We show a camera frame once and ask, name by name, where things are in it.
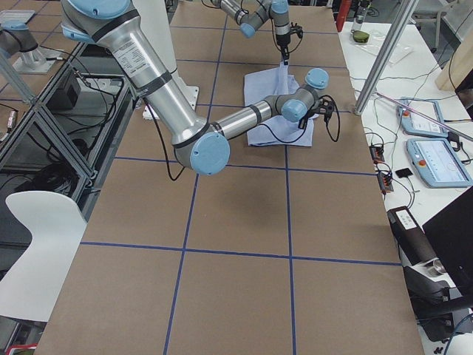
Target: brown cardboard table surface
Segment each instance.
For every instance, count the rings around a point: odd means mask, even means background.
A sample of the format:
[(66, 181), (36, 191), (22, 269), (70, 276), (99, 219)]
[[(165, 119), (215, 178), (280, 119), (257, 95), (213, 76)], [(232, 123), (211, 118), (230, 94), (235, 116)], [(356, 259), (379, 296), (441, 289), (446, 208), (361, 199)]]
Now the brown cardboard table surface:
[[(290, 16), (306, 33), (289, 72), (329, 72), (340, 141), (321, 120), (312, 148), (242, 136), (218, 175), (171, 182), (136, 112), (38, 355), (423, 353), (331, 10)], [(245, 40), (200, 3), (180, 2), (171, 32), (205, 118), (238, 110), (244, 74), (279, 64), (270, 27)]]

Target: label sticker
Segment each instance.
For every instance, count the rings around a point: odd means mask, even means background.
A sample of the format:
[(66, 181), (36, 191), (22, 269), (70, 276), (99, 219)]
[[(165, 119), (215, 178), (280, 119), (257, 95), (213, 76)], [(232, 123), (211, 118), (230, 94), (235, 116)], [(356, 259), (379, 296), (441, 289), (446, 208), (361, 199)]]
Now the label sticker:
[(396, 212), (401, 224), (404, 226), (405, 229), (413, 229), (417, 227), (415, 222), (412, 220), (412, 217), (407, 211), (397, 211)]
[(113, 56), (130, 78), (149, 67), (145, 56), (133, 40), (126, 42), (123, 46), (115, 50)]

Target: light blue joint cap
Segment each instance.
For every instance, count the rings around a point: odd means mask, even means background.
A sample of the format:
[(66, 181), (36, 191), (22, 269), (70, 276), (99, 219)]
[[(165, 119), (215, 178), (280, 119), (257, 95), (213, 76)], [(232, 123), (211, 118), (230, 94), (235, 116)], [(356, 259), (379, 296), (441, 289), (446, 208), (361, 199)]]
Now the light blue joint cap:
[(302, 101), (291, 98), (284, 102), (281, 113), (286, 120), (299, 122), (307, 113), (307, 107)]
[(85, 16), (99, 20), (111, 20), (123, 15), (130, 0), (67, 0), (72, 7)]
[(256, 30), (254, 29), (253, 26), (251, 26), (250, 24), (245, 24), (245, 23), (239, 26), (239, 30), (242, 31), (243, 35), (245, 35), (246, 38), (251, 38), (256, 33)]
[(230, 144), (216, 132), (205, 133), (194, 144), (191, 166), (198, 174), (213, 175), (225, 168), (230, 158)]
[(289, 12), (289, 4), (287, 0), (273, 0), (271, 2), (271, 9), (275, 13), (287, 13)]
[(73, 41), (84, 42), (89, 44), (95, 43), (92, 37), (90, 37), (86, 33), (82, 33), (70, 27), (65, 27), (64, 25), (62, 25), (62, 34), (64, 35), (64, 37), (72, 39)]
[(21, 21), (6, 21), (1, 24), (1, 28), (9, 31), (26, 31), (28, 26)]
[(313, 68), (305, 76), (305, 82), (314, 89), (323, 90), (328, 87), (328, 78), (328, 72), (320, 68)]

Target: red object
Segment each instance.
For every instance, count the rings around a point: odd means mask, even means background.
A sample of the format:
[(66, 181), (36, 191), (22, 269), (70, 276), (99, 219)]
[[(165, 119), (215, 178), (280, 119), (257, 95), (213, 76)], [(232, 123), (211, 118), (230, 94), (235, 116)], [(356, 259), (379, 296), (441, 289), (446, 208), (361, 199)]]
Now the red object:
[(350, 6), (352, 5), (352, 0), (342, 0), (340, 4), (340, 10), (338, 11), (337, 15), (337, 31), (341, 32), (343, 28), (343, 24), (347, 19), (348, 12), (350, 11)]
[(15, 350), (36, 349), (37, 345), (38, 345), (38, 343), (29, 344), (29, 345), (12, 345), (5, 351), (5, 355), (14, 354)]

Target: plastic bottle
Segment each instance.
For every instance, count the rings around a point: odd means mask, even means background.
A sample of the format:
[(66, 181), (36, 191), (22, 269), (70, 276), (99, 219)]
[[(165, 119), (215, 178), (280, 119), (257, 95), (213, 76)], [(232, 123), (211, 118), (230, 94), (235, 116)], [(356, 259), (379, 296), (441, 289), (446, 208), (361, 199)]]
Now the plastic bottle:
[(367, 17), (368, 7), (370, 6), (369, 0), (361, 0), (358, 4), (358, 11), (353, 19), (352, 32), (360, 31), (363, 25), (364, 19)]

